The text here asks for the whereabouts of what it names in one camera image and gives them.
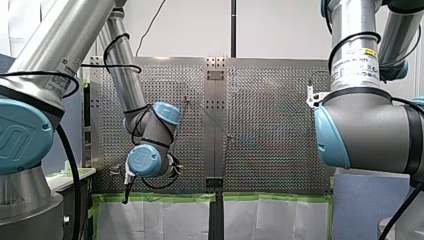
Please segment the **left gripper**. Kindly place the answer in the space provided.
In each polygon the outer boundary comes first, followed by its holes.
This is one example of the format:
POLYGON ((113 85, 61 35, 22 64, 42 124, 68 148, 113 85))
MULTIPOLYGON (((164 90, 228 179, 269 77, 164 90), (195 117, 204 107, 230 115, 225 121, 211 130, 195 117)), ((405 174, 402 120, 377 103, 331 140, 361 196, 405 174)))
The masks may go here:
POLYGON ((176 177, 178 175, 181 174, 181 168, 183 167, 183 165, 181 164, 181 162, 174 156, 174 155, 170 155, 170 157, 172 158, 172 177, 176 177))

